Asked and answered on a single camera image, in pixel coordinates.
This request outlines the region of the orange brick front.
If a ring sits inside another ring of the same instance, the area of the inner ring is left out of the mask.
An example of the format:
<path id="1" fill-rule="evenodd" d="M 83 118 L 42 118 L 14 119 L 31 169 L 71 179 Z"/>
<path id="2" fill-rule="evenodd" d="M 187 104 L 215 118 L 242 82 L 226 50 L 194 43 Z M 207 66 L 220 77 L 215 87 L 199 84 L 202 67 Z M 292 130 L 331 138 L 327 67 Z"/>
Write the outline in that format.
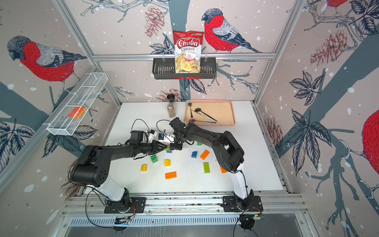
<path id="1" fill-rule="evenodd" d="M 165 179 L 166 180 L 169 180 L 169 179 L 174 179 L 177 177 L 177 172 L 169 172 L 169 173 L 165 173 Z"/>

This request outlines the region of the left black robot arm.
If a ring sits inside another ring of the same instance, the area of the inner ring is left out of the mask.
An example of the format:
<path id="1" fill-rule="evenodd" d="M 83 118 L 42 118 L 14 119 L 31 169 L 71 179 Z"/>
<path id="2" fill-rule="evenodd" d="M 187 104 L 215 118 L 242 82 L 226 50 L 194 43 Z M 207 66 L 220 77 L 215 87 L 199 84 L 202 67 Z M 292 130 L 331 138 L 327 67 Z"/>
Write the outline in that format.
<path id="1" fill-rule="evenodd" d="M 155 155 L 166 148 L 167 145 L 155 140 L 151 143 L 133 142 L 116 146 L 88 145 L 69 171 L 69 180 L 80 186 L 94 188 L 106 197 L 106 214 L 128 213 L 133 211 L 135 204 L 129 191 L 109 175 L 111 161 L 136 158 L 139 154 Z"/>

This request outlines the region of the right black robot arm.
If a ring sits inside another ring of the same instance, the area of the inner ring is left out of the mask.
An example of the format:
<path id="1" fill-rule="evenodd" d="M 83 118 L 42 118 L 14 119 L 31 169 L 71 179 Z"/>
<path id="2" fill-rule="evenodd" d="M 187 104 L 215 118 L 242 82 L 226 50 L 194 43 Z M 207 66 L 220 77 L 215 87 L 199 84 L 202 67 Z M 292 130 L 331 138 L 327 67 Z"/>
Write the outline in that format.
<path id="1" fill-rule="evenodd" d="M 179 118 L 173 119 L 169 125 L 173 128 L 175 143 L 194 141 L 212 148 L 220 167 L 230 173 L 236 208 L 228 204 L 223 204 L 222 207 L 237 212 L 257 209 L 253 204 L 254 192 L 248 187 L 243 173 L 244 150 L 229 131 L 209 131 L 194 123 L 185 124 Z"/>

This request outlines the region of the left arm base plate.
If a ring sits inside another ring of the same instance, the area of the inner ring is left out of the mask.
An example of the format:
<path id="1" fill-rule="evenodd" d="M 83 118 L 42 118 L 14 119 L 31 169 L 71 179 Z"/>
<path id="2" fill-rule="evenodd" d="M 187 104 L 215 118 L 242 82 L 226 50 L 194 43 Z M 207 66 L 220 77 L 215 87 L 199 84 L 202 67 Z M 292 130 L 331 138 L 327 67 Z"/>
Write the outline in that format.
<path id="1" fill-rule="evenodd" d="M 128 197 L 120 201 L 108 201 L 106 203 L 105 214 L 133 214 L 143 213 L 146 205 L 145 197 Z"/>

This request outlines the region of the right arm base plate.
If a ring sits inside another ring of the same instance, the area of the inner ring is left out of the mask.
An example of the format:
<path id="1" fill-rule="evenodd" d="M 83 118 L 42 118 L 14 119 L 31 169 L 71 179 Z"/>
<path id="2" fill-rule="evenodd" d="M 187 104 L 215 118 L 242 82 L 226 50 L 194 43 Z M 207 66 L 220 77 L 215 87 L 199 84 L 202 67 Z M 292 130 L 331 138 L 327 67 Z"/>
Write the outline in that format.
<path id="1" fill-rule="evenodd" d="M 224 212 L 263 212 L 264 210 L 259 196 L 248 197 L 246 200 L 242 200 L 237 196 L 223 196 L 220 206 L 224 209 Z"/>

